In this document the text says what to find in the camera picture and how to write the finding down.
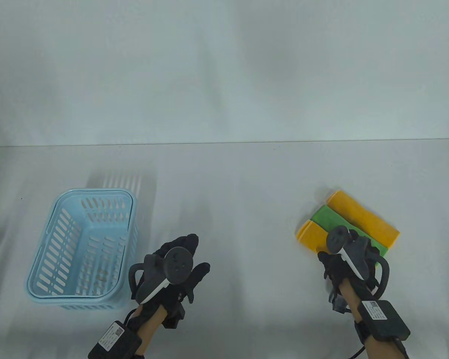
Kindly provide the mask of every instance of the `black glove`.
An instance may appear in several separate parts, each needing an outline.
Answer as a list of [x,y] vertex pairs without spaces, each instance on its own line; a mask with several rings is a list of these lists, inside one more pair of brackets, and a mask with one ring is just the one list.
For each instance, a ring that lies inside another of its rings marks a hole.
[[[358,233],[353,229],[350,229],[349,233],[351,234],[351,238],[353,240],[356,240],[359,237]],[[367,250],[379,254],[379,250],[371,246],[370,242],[368,244]],[[339,285],[341,285],[345,278],[349,279],[349,282],[351,282],[351,285],[355,289],[358,296],[360,296],[360,294],[366,294],[363,292],[363,290],[365,290],[366,292],[372,291],[378,284],[375,278],[376,261],[374,260],[370,260],[368,258],[365,260],[369,268],[369,278],[366,281],[363,281],[356,276],[348,263],[346,263],[346,261],[341,258],[340,254],[328,254],[326,252],[319,252],[317,254],[317,257],[319,261],[324,265],[324,278],[326,279],[327,277],[329,277],[333,284],[334,290],[338,294],[341,294],[341,292],[339,291]]]
[[[198,236],[196,234],[189,234],[186,237],[179,237],[172,242],[163,244],[163,246],[161,246],[161,248],[154,254],[164,258],[171,248],[184,247],[192,254],[192,256],[194,256],[197,246]],[[143,304],[142,311],[138,316],[130,318],[128,321],[125,320],[125,324],[131,330],[137,332],[141,325],[147,322],[161,305],[168,313],[165,321],[163,321],[163,326],[165,328],[176,328],[178,322],[184,318],[184,310],[181,304],[183,299],[188,297],[190,303],[193,303],[193,290],[209,271],[209,263],[200,263],[192,270],[185,282],[178,285],[170,284],[168,287],[161,289],[158,294]],[[146,273],[144,272],[138,282],[138,288],[143,283],[145,275]]]

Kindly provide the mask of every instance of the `folded towel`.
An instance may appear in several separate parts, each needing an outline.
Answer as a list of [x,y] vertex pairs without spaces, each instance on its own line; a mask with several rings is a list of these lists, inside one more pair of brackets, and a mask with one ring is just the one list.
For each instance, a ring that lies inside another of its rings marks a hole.
[[316,253],[324,251],[329,253],[326,247],[327,232],[311,220],[301,227],[296,234],[296,239],[302,245]]
[[351,225],[362,229],[387,248],[391,248],[400,234],[397,229],[387,224],[374,213],[364,209],[342,190],[335,192],[329,197],[327,205]]
[[356,226],[351,225],[349,222],[347,222],[343,217],[341,217],[339,214],[334,212],[331,208],[329,208],[327,205],[322,206],[312,217],[311,220],[318,224],[322,229],[324,229],[326,232],[331,231],[332,229],[336,228],[339,225],[344,225],[348,229],[354,229],[360,236],[366,236],[370,238],[371,245],[376,247],[379,250],[379,253],[381,256],[384,256],[387,252],[387,247],[383,246],[381,243],[376,241],[374,238],[372,238],[369,234],[366,234],[365,232],[361,231]]

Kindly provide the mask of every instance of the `white wall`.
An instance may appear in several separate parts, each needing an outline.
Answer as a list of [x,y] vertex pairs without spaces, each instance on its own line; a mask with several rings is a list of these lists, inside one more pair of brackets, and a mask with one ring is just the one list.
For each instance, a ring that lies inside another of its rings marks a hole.
[[0,145],[449,137],[449,0],[0,1]]

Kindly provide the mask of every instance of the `label sticker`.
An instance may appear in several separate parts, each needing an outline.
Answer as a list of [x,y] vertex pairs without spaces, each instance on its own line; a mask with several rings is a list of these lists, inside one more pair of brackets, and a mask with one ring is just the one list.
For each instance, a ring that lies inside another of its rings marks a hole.
[[117,323],[113,323],[110,328],[103,334],[100,340],[98,340],[98,344],[100,344],[107,352],[113,347],[116,341],[122,336],[124,333],[124,329],[120,327]]
[[368,311],[372,320],[387,320],[387,317],[384,315],[384,312],[378,306],[375,301],[363,301],[363,306]]

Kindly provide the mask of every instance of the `yellow towel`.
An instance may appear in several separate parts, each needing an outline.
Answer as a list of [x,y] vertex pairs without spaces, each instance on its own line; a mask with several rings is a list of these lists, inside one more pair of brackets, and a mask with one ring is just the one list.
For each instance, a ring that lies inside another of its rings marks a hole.
[[380,219],[374,213],[364,209],[344,191],[335,192],[327,200],[327,205],[352,225],[362,229],[376,241],[391,248],[399,236],[399,231]]
[[320,251],[329,253],[326,247],[326,238],[327,232],[311,220],[306,221],[296,234],[299,243],[316,253]]

